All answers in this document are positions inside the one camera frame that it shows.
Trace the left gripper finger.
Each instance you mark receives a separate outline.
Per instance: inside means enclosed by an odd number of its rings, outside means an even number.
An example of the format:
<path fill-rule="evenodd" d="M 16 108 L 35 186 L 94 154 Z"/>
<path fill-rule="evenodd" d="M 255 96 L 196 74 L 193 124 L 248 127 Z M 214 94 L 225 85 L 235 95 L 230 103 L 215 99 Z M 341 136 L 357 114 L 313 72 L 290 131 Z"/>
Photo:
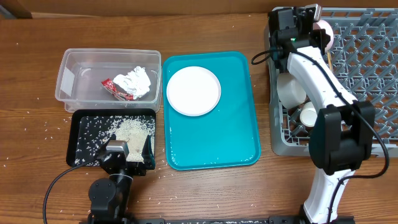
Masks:
<path fill-rule="evenodd" d="M 143 158 L 143 165 L 146 170 L 155 169 L 154 153 L 152 152 L 151 136 L 147 135 L 144 147 L 142 148 L 141 156 Z"/>
<path fill-rule="evenodd" d="M 111 137 L 97 150 L 97 156 L 103 156 L 106 154 L 107 146 L 116 140 L 116 135 L 112 134 Z"/>

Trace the cooked rice pile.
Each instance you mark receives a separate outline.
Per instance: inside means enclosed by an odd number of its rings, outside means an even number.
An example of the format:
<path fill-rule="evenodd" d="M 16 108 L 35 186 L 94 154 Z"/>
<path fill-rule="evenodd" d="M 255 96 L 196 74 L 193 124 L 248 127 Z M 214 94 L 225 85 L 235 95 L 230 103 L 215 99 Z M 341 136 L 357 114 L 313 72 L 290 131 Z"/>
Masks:
<path fill-rule="evenodd" d="M 155 118 L 153 116 L 84 116 L 79 122 L 74 163 L 90 161 L 112 135 L 127 142 L 128 162 L 142 162 L 147 137 L 154 145 Z"/>

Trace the pink bowl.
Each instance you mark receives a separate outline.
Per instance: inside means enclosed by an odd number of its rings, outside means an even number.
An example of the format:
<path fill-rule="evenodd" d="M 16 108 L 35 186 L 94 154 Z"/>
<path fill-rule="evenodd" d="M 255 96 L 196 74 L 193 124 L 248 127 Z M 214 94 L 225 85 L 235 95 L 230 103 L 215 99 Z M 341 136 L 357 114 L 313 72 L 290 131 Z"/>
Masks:
<path fill-rule="evenodd" d="M 333 45 L 333 41 L 334 41 L 334 33 L 333 33 L 333 29 L 331 27 L 331 25 L 329 25 L 329 23 L 323 19 L 319 20 L 318 22 L 313 23 L 313 30 L 320 30 L 320 29 L 324 29 L 325 30 L 325 34 L 327 35 L 326 38 L 326 47 L 325 47 L 325 51 L 329 51 Z"/>

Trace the wooden chopstick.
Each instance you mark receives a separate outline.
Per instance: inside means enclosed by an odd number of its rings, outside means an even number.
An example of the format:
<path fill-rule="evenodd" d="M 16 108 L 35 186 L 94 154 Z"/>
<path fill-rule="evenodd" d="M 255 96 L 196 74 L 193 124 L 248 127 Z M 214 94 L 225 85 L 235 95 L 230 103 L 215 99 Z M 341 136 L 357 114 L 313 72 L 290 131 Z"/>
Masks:
<path fill-rule="evenodd" d="M 328 60 L 329 69 L 331 70 L 331 72 L 333 72 L 333 65 L 332 65 L 332 62 L 331 62 L 331 54 L 330 54 L 330 51 L 327 51 L 327 52 L 326 52 L 326 56 L 327 56 L 327 60 Z"/>

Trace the white napkin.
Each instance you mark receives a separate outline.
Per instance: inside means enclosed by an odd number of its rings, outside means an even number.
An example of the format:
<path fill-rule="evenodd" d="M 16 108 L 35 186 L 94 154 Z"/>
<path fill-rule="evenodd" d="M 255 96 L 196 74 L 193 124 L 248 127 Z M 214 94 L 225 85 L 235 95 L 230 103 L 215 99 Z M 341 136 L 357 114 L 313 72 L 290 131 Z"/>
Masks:
<path fill-rule="evenodd" d="M 122 88 L 133 100 L 143 97 L 150 91 L 150 79 L 144 67 L 137 66 L 127 75 L 119 74 L 113 83 Z"/>

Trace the grey bowl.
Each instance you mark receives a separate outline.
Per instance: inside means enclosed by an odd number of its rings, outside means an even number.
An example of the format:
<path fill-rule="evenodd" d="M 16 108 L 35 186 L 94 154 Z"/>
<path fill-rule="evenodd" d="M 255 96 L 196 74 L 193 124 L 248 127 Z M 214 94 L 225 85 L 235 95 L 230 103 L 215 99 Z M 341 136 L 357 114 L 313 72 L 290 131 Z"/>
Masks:
<path fill-rule="evenodd" d="M 299 81 L 290 73 L 278 75 L 277 94 L 282 106 L 288 110 L 304 103 L 307 97 Z"/>

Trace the red snack wrapper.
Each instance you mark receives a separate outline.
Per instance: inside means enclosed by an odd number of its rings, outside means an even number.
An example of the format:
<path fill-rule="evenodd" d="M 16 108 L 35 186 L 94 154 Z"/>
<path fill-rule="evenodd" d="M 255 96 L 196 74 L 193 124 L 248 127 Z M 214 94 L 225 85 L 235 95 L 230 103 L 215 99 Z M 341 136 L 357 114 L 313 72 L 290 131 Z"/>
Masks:
<path fill-rule="evenodd" d="M 118 91 L 116 84 L 109 78 L 101 82 L 102 86 L 119 101 L 132 101 L 134 98 L 128 93 Z"/>

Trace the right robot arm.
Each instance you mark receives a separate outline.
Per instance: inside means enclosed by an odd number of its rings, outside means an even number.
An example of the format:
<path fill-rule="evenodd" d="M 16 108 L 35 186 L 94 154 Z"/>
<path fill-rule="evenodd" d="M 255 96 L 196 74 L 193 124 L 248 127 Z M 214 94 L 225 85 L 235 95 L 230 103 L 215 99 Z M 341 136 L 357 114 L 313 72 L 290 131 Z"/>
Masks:
<path fill-rule="evenodd" d="M 268 16 L 276 69 L 298 80 L 317 113 L 308 143 L 317 170 L 302 213 L 307 223 L 329 223 L 338 218 L 346 183 L 370 158 L 375 108 L 342 87 L 324 61 L 331 35 L 313 28 L 320 18 L 318 5 L 283 7 Z"/>

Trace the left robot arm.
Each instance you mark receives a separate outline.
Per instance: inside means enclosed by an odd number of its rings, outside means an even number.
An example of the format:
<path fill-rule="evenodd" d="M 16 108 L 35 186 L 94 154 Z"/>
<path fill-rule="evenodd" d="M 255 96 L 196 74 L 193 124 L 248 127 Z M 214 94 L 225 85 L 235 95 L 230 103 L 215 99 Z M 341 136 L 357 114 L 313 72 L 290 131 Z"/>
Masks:
<path fill-rule="evenodd" d="M 91 213 L 88 223 L 138 222 L 126 210 L 133 177 L 145 176 L 148 170 L 155 169 L 150 136 L 146 137 L 142 148 L 142 162 L 128 162 L 128 155 L 127 142 L 117 140 L 115 135 L 100 147 L 95 159 L 109 177 L 98 179 L 90 186 Z"/>

